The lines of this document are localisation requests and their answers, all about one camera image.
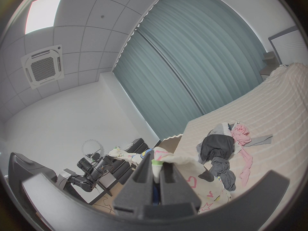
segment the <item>air conditioner louver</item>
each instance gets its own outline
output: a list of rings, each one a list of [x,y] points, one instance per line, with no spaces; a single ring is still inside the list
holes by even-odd
[[[22,67],[32,89],[64,78],[62,45],[40,49],[21,58]]]

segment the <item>mattress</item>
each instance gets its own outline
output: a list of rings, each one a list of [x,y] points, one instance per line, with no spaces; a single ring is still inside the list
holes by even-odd
[[[290,179],[280,204],[262,226],[275,218],[295,193],[308,165],[308,67],[303,64],[281,66],[259,86],[237,100],[190,121],[174,154],[198,158],[196,145],[218,123],[245,124],[250,136],[273,134],[272,143],[245,148],[253,156],[251,174],[242,187],[239,175],[245,165],[240,155],[229,159],[236,190],[233,199],[257,183],[267,171],[275,170]],[[210,169],[210,162],[205,163]]]

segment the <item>green curtain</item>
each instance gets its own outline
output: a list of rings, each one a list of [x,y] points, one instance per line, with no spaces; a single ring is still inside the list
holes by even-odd
[[[160,139],[262,82],[265,49],[221,0],[160,0],[114,73]]]

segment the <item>nightstand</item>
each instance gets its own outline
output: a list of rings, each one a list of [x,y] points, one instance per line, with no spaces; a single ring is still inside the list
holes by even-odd
[[[267,77],[269,77],[270,73],[279,67],[279,62],[273,51],[264,53],[263,55],[263,61],[266,63],[267,66],[260,70],[260,75],[263,81],[265,81]]]

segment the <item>white headboard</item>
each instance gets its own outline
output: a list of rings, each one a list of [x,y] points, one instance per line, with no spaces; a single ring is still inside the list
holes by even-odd
[[[280,64],[302,63],[308,65],[308,48],[296,26],[269,37]]]

